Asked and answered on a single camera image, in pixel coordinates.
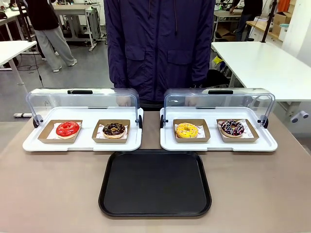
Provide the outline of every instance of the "chocolate donut with sprinkles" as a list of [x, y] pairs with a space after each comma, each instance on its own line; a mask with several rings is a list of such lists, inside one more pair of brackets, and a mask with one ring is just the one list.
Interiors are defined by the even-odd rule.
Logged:
[[244, 133], [244, 126], [236, 120], [226, 120], [220, 125], [221, 132], [227, 137], [241, 137]]

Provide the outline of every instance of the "gray pants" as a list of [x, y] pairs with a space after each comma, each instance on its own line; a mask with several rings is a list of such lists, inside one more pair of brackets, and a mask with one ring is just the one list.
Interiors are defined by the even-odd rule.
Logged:
[[64, 60], [67, 66], [74, 63], [74, 58], [71, 54], [70, 48], [66, 43], [62, 30], [60, 27], [51, 30], [35, 30], [35, 35], [38, 38], [38, 42], [42, 49], [42, 52], [47, 59], [47, 62], [53, 70], [57, 70], [61, 67], [60, 61], [57, 59], [52, 45]]
[[[256, 15], [244, 15], [244, 14], [242, 14], [241, 15], [239, 25], [238, 25], [238, 29], [235, 31], [237, 41], [242, 41], [242, 34], [243, 34], [244, 29], [246, 27], [246, 22], [254, 20], [256, 16], [258, 16], [258, 14], [256, 14]], [[250, 32], [251, 32], [251, 27], [248, 25], [245, 41], [248, 39]]]

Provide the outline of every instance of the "drawstring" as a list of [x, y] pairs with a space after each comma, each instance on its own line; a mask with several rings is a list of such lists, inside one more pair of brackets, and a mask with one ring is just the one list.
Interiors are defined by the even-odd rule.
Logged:
[[150, 18], [150, 5], [151, 5], [151, 0], [149, 0], [149, 14], [148, 14], [148, 18]]
[[176, 0], [174, 1], [174, 15], [175, 15], [175, 35], [177, 35], [177, 16], [176, 16]]

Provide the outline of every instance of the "white tray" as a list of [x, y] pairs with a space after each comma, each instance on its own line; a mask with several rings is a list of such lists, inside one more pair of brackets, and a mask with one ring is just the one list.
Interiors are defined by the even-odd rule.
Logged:
[[[138, 109], [138, 114], [143, 119], [143, 110]], [[82, 129], [73, 144], [44, 144], [38, 140], [50, 120], [78, 119], [83, 120]], [[94, 128], [99, 119], [129, 119], [131, 130], [127, 141], [121, 143], [95, 143], [92, 139]], [[93, 151], [131, 151], [136, 150], [141, 144], [142, 129], [136, 122], [134, 107], [111, 107], [107, 109], [88, 109], [86, 107], [57, 107], [49, 111], [44, 117], [43, 124], [34, 129], [23, 143], [26, 151], [68, 151], [68, 150], [93, 150]]]
[[[177, 143], [173, 130], [174, 119], [205, 119], [210, 131], [210, 139], [205, 143]], [[259, 135], [253, 143], [225, 143], [217, 128], [216, 119], [248, 119]], [[168, 107], [166, 119], [169, 121], [160, 129], [161, 147], [166, 150], [207, 151], [275, 151], [277, 143], [269, 131], [257, 123], [258, 117], [246, 107], [218, 107], [215, 109], [195, 109], [195, 107]]]

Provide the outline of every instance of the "red glazed donut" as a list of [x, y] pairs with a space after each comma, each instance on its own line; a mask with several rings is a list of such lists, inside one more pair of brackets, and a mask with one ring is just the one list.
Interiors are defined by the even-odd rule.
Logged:
[[71, 138], [74, 134], [78, 132], [80, 126], [73, 121], [67, 121], [60, 124], [56, 129], [56, 134], [60, 138]]

